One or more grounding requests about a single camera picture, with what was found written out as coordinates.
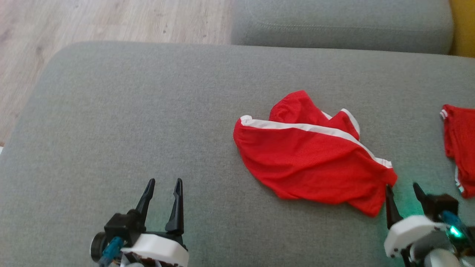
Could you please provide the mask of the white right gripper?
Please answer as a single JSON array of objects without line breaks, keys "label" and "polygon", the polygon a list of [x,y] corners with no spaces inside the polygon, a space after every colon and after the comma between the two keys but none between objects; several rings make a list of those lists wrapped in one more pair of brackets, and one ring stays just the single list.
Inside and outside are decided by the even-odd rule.
[{"label": "white right gripper", "polygon": [[[420,202],[424,214],[431,213],[431,198],[421,189],[417,182],[413,190]],[[402,257],[402,250],[409,251],[410,258],[424,258],[435,249],[451,250],[445,223],[434,222],[423,215],[413,215],[405,219],[399,214],[394,201],[392,187],[386,185],[386,220],[387,234],[384,249],[387,257]]]}]

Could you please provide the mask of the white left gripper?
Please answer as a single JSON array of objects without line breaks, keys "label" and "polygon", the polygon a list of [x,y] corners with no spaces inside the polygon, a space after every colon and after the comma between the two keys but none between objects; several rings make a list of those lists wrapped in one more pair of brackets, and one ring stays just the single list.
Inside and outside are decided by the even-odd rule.
[{"label": "white left gripper", "polygon": [[[140,223],[145,223],[150,201],[153,197],[155,179],[152,178],[142,194],[135,210],[138,213]],[[184,198],[183,181],[178,178],[173,192],[175,197],[171,216],[165,226],[165,231],[170,235],[183,235],[184,233]],[[177,241],[163,238],[156,234],[141,234],[132,247],[122,249],[124,255],[133,255],[141,260],[151,259],[165,262],[177,267],[187,267],[189,263],[189,253]]]}]

